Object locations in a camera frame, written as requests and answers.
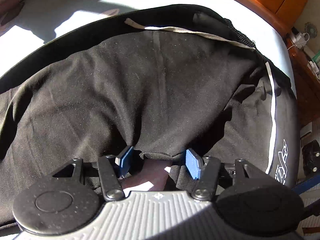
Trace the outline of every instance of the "white trim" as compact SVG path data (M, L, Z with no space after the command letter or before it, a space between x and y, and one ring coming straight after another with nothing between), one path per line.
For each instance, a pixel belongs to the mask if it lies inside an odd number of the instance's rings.
M124 23L129 25L129 26L131 26L131 27L133 27L133 28L141 29L141 30L162 30L162 31L167 31L167 32L196 34L196 35L205 37L205 38L210 39L210 40L225 41L225 42L228 42L228 43L230 43L230 44L232 44L234 46L237 46L237 47L250 49L250 50L255 50L255 48L251 48L251 47L249 47L247 45L244 45L242 43L239 43L237 41L230 41L230 40L227 40L225 38L222 38L222 37L219 37L217 35L210 34L210 33L194 32L194 31L190 31L190 30L187 30L187 29L183 29L183 28L179 28L179 27L171 27L171 26L168 26L168 27L143 26L141 24L136 23L135 21L133 21L130 18L127 18L124 21Z
M271 136L270 136L270 144L269 144L269 160L268 160L268 167L266 169L266 174L269 174L271 164L273 161L273 155L275 150L276 144L276 94L275 94L275 83L273 82L273 77L271 73L271 68L269 62L266 62L266 67L268 70L268 76L270 79L271 89L272 89L272 98L271 98L271 119L272 119L272 128L271 128Z

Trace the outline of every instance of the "blue clamp pad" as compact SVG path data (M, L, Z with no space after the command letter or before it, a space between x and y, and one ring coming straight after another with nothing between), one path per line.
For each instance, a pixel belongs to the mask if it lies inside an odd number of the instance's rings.
M297 194L302 194L303 192L306 192L307 190L311 189L315 185L320 183L320 173L317 172L314 174L314 176L309 177L305 179L305 181L300 182L297 184L292 190Z
M200 179L201 169L204 166L203 159L193 150L186 151L186 166L193 179Z
M133 153L133 146L127 146L116 157L115 163L119 166L120 177L124 177L128 173L131 166L132 153Z

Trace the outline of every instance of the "white cable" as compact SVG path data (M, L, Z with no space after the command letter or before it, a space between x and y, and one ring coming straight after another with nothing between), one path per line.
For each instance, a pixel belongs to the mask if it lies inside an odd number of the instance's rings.
M289 50L289 49L291 49L292 47L296 46L296 45L299 45L299 44L302 44L302 43L308 42L308 40L310 39L310 35L309 35L309 33L303 33L302 35L303 35L303 37L304 37L304 35L306 35L306 34L308 34L308 39L307 39L306 41L299 42L299 43L297 43L297 44L293 44L291 47L289 47L289 48L288 48L288 50Z

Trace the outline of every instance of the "gray ribbed plate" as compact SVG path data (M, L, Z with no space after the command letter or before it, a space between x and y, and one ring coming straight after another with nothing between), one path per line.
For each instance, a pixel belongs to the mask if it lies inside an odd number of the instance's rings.
M248 236L226 225L211 202L197 201L185 191L133 191L108 202L89 225L62 236L36 236L26 231L17 240L136 239L265 239ZM272 239L301 239L295 233Z

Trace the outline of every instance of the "white logo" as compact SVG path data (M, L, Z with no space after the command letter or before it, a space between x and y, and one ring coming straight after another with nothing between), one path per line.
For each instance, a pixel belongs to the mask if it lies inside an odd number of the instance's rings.
M275 179L284 185L288 172L287 166L285 165L288 156L288 148L284 139L282 151L278 152L278 156L281 166L277 165Z
M159 200L160 198L163 198L164 196L158 192L157 194L154 195L154 197Z

